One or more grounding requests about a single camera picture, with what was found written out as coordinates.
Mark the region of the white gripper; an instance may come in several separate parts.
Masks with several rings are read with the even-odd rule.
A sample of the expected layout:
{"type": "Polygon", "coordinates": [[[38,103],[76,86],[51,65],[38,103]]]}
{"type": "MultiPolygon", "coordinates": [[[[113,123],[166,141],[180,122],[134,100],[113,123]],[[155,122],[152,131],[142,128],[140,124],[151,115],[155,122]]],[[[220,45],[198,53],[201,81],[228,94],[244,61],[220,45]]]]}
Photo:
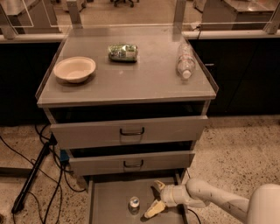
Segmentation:
{"type": "Polygon", "coordinates": [[[165,185],[160,180],[154,181],[154,186],[157,191],[160,193],[161,200],[155,200],[148,210],[144,213],[144,217],[146,219],[152,218],[156,214],[159,214],[165,210],[165,206],[167,207],[175,207],[177,205],[174,197],[173,190],[175,185],[165,185]]]}

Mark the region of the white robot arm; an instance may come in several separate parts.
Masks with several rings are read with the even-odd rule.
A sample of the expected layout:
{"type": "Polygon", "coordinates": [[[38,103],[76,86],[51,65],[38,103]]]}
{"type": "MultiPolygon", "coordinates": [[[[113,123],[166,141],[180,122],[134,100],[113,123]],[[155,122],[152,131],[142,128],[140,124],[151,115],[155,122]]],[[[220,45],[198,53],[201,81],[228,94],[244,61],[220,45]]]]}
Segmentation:
{"type": "Polygon", "coordinates": [[[184,185],[165,185],[159,180],[155,183],[160,199],[156,199],[144,213],[147,219],[167,207],[203,208],[214,203],[243,224],[280,224],[280,185],[261,185],[246,199],[198,178],[189,178],[184,185]]]}

